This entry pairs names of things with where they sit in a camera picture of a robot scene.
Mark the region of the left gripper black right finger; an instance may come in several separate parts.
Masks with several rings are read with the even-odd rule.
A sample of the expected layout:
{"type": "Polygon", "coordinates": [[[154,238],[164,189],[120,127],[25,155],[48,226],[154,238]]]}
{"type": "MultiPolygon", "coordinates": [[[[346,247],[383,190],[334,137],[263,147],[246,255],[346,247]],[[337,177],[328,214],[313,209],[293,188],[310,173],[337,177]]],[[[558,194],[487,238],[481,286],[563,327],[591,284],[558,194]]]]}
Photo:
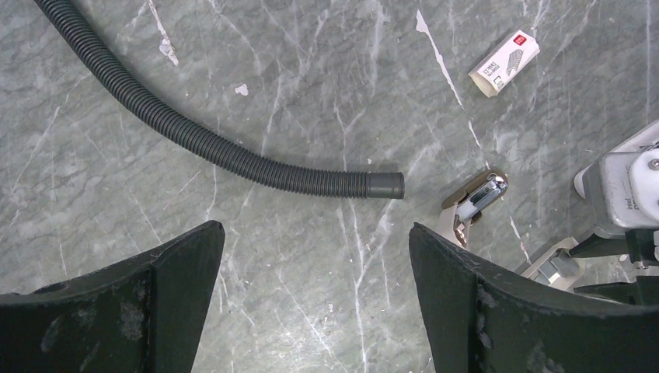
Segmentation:
{"type": "Polygon", "coordinates": [[[438,372],[658,370],[655,276],[561,291],[421,224],[409,251],[438,372]]]}

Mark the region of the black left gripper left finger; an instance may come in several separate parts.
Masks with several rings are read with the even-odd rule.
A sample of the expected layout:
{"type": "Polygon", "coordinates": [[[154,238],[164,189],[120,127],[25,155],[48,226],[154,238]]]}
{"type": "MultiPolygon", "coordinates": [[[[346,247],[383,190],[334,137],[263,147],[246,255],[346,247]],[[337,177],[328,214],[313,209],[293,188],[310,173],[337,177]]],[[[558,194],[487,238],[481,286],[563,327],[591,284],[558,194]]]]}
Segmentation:
{"type": "Polygon", "coordinates": [[[29,294],[1,296],[3,372],[188,372],[225,230],[202,225],[29,294]]]}

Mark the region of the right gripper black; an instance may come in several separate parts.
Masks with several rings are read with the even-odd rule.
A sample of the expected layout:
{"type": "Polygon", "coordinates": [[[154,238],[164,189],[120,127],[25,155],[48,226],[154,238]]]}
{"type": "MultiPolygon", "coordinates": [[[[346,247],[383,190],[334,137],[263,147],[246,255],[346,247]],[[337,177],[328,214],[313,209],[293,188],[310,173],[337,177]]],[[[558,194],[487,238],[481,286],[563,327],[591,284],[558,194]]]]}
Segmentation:
{"type": "Polygon", "coordinates": [[[594,261],[594,274],[574,286],[574,293],[620,304],[658,305],[657,229],[632,229],[610,239],[593,234],[568,255],[594,261]]]}

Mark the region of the brown stapler base part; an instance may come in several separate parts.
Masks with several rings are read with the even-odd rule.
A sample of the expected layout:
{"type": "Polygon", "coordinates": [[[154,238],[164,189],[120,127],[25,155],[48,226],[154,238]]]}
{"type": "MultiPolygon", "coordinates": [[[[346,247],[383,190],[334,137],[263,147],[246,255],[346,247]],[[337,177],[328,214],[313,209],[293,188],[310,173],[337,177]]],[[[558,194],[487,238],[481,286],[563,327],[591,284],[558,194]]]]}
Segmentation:
{"type": "Polygon", "coordinates": [[[469,251],[471,227],[483,217],[487,207],[502,199],[508,187],[508,178],[497,168],[474,176],[442,202],[439,234],[469,251]]]}

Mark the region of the white staple box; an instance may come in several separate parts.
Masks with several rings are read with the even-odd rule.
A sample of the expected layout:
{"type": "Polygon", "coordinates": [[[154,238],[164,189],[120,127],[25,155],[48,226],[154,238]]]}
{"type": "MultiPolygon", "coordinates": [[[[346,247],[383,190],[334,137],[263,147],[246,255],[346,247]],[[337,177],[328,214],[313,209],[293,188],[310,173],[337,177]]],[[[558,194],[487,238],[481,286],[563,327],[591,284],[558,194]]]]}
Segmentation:
{"type": "Polygon", "coordinates": [[[536,39],[517,30],[504,38],[478,63],[469,77],[485,97],[497,96],[539,52],[536,39]]]}

